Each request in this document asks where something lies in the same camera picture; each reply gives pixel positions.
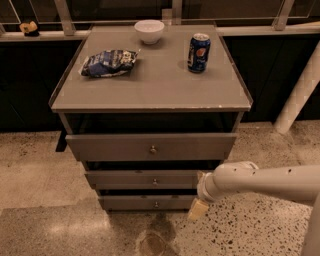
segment bottom drawer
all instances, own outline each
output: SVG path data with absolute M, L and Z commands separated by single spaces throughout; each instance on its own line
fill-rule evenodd
M 106 211 L 157 211 L 189 210 L 197 193 L 195 189 L 171 192 L 171 195 L 165 193 L 159 195 L 116 195 L 116 193 L 104 195 L 103 192 L 98 192 L 98 194 L 100 194 L 100 205 Z

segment bowl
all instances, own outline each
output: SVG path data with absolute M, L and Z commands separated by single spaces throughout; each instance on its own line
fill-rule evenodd
M 161 38 L 164 24 L 159 20 L 141 20 L 134 25 L 134 28 L 145 44 L 155 44 Z

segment white robotic arm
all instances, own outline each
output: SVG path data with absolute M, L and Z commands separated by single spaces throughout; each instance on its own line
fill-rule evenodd
M 252 162 L 227 163 L 201 173 L 188 218 L 196 220 L 209 203 L 236 193 L 256 192 L 313 206 L 302 255 L 320 251 L 320 166 L 259 169 Z

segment floor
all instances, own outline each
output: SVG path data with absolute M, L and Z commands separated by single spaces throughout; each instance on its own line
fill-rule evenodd
M 228 159 L 260 168 L 320 165 L 320 121 L 286 135 L 241 124 Z M 311 207 L 254 193 L 226 197 L 190 222 L 186 213 L 101 210 L 57 132 L 0 134 L 0 255 L 299 255 Z

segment soda can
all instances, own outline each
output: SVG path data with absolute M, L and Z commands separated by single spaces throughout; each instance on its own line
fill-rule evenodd
M 211 41 L 207 34 L 196 33 L 190 41 L 188 69 L 200 73 L 207 67 Z

